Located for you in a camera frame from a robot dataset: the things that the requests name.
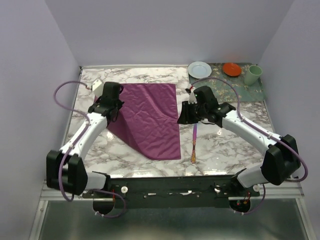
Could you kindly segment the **iridescent purple knife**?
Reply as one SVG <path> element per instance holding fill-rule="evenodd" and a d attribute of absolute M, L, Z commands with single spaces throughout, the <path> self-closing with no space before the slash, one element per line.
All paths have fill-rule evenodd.
<path fill-rule="evenodd" d="M 192 131 L 192 152 L 191 152 L 191 158 L 190 158 L 190 161 L 192 164 L 196 163 L 197 130 L 198 130 L 198 124 L 195 123 L 193 125 L 193 131 Z"/>

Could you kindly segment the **purple cloth napkin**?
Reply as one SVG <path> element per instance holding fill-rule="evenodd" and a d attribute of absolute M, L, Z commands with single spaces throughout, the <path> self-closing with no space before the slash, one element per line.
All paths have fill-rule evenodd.
<path fill-rule="evenodd" d="M 180 159 L 175 84 L 125 83 L 123 87 L 123 107 L 108 130 L 148 159 Z"/>

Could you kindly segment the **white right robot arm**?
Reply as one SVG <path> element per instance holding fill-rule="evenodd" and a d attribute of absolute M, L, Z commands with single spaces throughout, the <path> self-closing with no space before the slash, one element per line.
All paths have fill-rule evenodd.
<path fill-rule="evenodd" d="M 191 125 L 202 120 L 233 132 L 263 156 L 261 166 L 243 169 L 233 176 L 230 191 L 236 196 L 243 195 L 248 188 L 257 184 L 279 186 L 301 166 L 294 137 L 267 131 L 247 120 L 231 104 L 218 103 L 208 86 L 196 88 L 189 94 L 189 99 L 182 102 L 177 122 L 180 125 Z"/>

